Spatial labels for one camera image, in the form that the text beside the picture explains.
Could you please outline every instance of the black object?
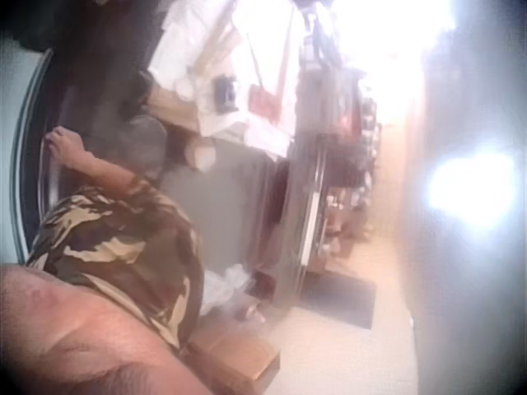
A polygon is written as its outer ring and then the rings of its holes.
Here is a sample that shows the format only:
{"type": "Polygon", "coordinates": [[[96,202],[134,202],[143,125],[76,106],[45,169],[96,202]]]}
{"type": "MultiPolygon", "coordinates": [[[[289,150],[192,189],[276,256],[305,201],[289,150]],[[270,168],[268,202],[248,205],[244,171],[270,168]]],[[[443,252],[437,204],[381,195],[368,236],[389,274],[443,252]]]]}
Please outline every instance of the black object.
{"type": "Polygon", "coordinates": [[[325,273],[306,273],[300,307],[371,329],[377,286],[358,278],[325,273]]]}
{"type": "Polygon", "coordinates": [[[237,111],[236,107],[236,78],[219,76],[214,79],[214,103],[220,114],[237,111]]]}

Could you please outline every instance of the cardboard box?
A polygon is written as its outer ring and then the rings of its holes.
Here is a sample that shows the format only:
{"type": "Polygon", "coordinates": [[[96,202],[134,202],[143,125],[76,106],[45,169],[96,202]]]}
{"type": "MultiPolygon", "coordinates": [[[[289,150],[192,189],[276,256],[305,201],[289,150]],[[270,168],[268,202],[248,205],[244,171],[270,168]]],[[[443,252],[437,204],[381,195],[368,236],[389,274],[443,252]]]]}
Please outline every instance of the cardboard box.
{"type": "Polygon", "coordinates": [[[239,326],[206,317],[190,338],[184,360],[216,395],[260,395],[280,370],[278,351],[239,326]]]}

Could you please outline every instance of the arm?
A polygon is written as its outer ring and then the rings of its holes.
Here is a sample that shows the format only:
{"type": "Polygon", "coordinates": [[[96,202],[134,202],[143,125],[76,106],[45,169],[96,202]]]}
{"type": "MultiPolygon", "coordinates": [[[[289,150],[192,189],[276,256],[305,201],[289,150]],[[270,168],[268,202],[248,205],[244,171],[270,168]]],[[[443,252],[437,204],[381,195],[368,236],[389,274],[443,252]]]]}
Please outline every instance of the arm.
{"type": "Polygon", "coordinates": [[[55,160],[87,175],[113,198],[124,196],[135,178],[131,171],[94,157],[85,150],[80,136],[66,128],[55,128],[46,135],[46,140],[55,160]]]}

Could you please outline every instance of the floor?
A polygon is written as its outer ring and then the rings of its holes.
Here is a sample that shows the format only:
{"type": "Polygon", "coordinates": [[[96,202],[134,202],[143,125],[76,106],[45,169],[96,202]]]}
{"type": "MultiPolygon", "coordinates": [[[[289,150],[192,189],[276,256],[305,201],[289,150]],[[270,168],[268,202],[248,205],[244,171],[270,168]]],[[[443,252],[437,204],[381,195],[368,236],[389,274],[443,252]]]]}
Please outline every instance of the floor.
{"type": "Polygon", "coordinates": [[[377,285],[371,330],[294,308],[269,334],[282,368],[267,395],[416,395],[413,324],[403,292],[400,244],[395,237],[405,166],[405,128],[383,131],[378,182],[372,199],[375,237],[355,244],[349,259],[330,270],[377,285]]]}

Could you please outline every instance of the doormat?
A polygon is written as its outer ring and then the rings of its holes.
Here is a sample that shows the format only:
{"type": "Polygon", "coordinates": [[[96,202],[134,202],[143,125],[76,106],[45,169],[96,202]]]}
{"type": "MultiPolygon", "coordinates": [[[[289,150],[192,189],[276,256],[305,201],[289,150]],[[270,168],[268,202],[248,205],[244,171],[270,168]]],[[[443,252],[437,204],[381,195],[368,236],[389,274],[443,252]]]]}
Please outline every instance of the doormat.
{"type": "Polygon", "coordinates": [[[306,273],[300,307],[325,317],[371,329],[377,285],[333,273],[306,273]]]}

